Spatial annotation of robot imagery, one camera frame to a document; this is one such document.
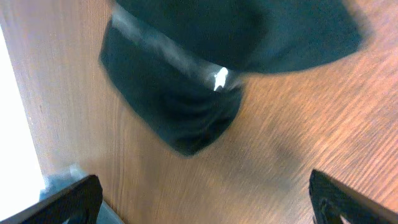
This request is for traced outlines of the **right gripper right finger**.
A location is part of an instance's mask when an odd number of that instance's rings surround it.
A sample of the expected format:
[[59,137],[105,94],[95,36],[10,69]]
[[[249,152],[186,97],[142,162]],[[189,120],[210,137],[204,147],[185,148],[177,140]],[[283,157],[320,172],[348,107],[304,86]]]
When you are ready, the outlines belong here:
[[312,170],[309,195],[316,224],[388,223],[397,224],[397,213],[376,203],[319,170]]

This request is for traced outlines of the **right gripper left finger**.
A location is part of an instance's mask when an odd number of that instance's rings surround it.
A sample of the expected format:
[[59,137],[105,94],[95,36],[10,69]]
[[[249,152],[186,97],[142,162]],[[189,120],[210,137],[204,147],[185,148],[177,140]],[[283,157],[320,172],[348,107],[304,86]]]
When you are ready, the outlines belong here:
[[5,219],[2,223],[95,224],[103,201],[103,189],[96,175],[89,175],[45,200]]

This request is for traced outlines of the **dark green shirt bundle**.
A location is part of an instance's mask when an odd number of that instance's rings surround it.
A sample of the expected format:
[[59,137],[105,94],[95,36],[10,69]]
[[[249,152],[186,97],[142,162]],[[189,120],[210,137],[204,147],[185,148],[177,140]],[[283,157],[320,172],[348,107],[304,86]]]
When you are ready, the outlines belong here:
[[99,54],[131,108],[183,156],[235,119],[243,76],[298,72],[358,51],[343,1],[115,1]]

